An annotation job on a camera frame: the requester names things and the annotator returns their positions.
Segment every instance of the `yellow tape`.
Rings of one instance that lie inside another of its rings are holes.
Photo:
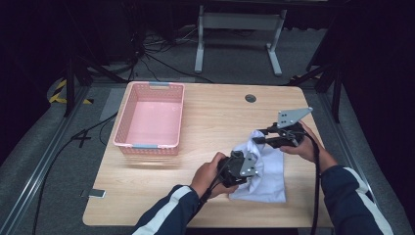
[[[49,103],[61,103],[66,104],[68,101],[65,98],[59,98],[59,95],[61,94],[64,87],[67,85],[67,80],[62,79],[61,82],[59,82],[58,86],[56,87],[52,97],[49,99]],[[94,104],[94,99],[85,99],[82,104],[85,105],[92,105]]]

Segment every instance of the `round hole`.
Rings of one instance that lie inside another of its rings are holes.
[[[255,97],[255,95],[248,94],[248,95],[245,96],[245,100],[250,102],[250,103],[253,103],[253,102],[256,101],[256,97]]]

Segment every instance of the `person's arm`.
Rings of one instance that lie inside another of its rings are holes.
[[[199,199],[217,175],[217,164],[225,158],[217,153],[210,163],[203,164],[195,173],[189,186],[176,185],[170,193],[155,203],[138,220],[134,227],[135,234],[184,234],[186,226],[196,212]],[[236,187],[225,188],[218,184],[210,195],[211,198],[222,193],[233,193]]]
[[[336,234],[393,234],[367,196],[367,185],[353,169],[340,165],[328,168],[321,175],[321,188]]]
[[[321,188],[336,234],[392,234],[391,226],[367,197],[367,185],[357,173],[351,168],[338,165],[311,129],[303,122],[301,125],[315,140],[320,150]],[[298,147],[282,146],[280,150],[288,154],[300,155],[314,163],[313,146],[307,137],[304,137]]]

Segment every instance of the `basket handle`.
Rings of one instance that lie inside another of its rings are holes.
[[[152,145],[152,144],[133,144],[133,149],[157,149],[158,145]]]
[[[170,82],[165,81],[149,81],[150,86],[169,86]]]

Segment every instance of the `pink plastic basket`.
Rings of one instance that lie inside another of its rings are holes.
[[[130,82],[114,144],[124,154],[177,155],[184,84]]]

